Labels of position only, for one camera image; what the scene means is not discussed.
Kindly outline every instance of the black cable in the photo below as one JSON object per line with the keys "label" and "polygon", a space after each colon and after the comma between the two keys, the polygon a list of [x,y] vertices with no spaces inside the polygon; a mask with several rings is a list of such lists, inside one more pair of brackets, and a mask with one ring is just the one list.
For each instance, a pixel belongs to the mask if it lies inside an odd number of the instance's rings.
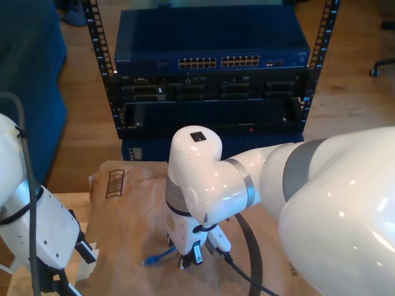
{"label": "black cable", "polygon": [[265,293],[268,293],[271,296],[279,296],[278,294],[272,292],[271,290],[269,290],[268,288],[262,286],[261,284],[257,283],[256,281],[254,281],[253,279],[251,279],[247,274],[245,274],[234,262],[233,262],[233,258],[230,255],[229,252],[223,252],[221,251],[219,248],[216,249],[217,252],[219,254],[221,254],[223,256],[223,258],[225,259],[225,261],[227,263],[230,264],[230,266],[233,267],[233,269],[240,274],[246,281],[250,282],[252,285],[260,288],[262,291],[264,291]]}
{"label": "black cable", "polygon": [[36,203],[36,181],[33,174],[33,167],[30,161],[30,154],[26,139],[25,130],[25,113],[23,111],[22,103],[20,99],[11,92],[0,92],[0,99],[11,100],[18,111],[19,116],[19,127],[17,128],[20,133],[20,141],[22,143],[23,156],[25,157],[26,175],[29,183],[29,196],[30,196],[30,224],[29,224],[29,260],[30,260],[30,272],[31,272],[31,286],[33,288],[34,296],[41,296],[40,282],[38,277],[38,262],[37,262],[37,251],[36,251],[36,217],[37,217],[37,203]]}

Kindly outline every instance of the network switch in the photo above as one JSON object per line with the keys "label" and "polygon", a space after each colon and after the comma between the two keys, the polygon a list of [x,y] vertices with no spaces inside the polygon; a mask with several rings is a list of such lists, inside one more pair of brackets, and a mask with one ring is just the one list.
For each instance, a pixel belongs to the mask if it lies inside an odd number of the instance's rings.
{"label": "network switch", "polygon": [[250,71],[306,67],[309,54],[292,7],[141,9],[121,13],[115,64],[121,76]]}

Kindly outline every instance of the black square label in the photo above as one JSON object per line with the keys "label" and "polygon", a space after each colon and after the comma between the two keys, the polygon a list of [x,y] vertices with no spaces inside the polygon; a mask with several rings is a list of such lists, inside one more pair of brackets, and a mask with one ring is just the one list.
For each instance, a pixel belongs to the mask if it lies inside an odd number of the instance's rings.
{"label": "black square label", "polygon": [[191,133],[190,135],[195,142],[206,140],[206,137],[203,135],[201,131],[197,131],[196,133]]}

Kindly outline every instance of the wooden floor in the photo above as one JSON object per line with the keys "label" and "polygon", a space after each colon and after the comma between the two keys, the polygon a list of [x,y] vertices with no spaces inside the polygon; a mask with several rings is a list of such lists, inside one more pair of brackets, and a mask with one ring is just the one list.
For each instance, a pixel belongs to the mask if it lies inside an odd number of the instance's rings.
{"label": "wooden floor", "polygon": [[[114,56],[120,11],[129,8],[129,0],[98,3]],[[383,67],[379,78],[368,75],[377,59],[395,56],[395,34],[380,30],[383,19],[395,20],[395,15],[388,13],[395,10],[386,8],[390,3],[342,1],[305,128],[306,139],[395,125],[395,66]],[[310,0],[296,7],[311,47],[323,4],[324,0]],[[69,114],[47,187],[55,193],[88,192],[88,177],[100,164],[120,159],[121,141],[115,132],[87,27],[62,24],[62,32],[68,51],[59,87]],[[87,222],[88,215],[81,219]],[[0,296],[6,294],[8,282],[0,271]]]}

